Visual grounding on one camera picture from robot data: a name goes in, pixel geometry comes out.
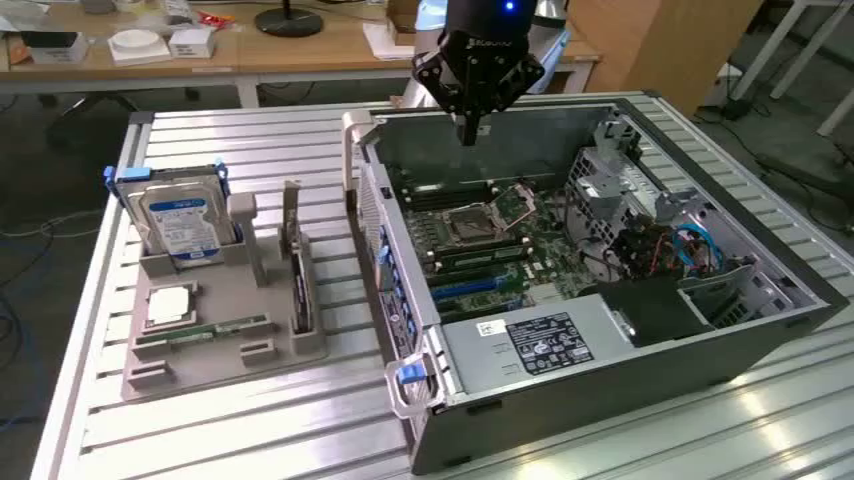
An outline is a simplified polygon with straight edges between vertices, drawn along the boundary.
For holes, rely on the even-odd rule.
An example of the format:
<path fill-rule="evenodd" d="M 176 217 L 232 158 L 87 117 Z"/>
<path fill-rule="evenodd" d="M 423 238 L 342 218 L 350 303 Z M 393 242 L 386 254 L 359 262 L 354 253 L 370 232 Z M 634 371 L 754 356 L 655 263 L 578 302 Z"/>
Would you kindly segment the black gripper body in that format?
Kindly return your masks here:
<path fill-rule="evenodd" d="M 439 51 L 470 111 L 470 67 L 483 58 L 518 59 L 530 53 L 533 1 L 451 1 Z"/>

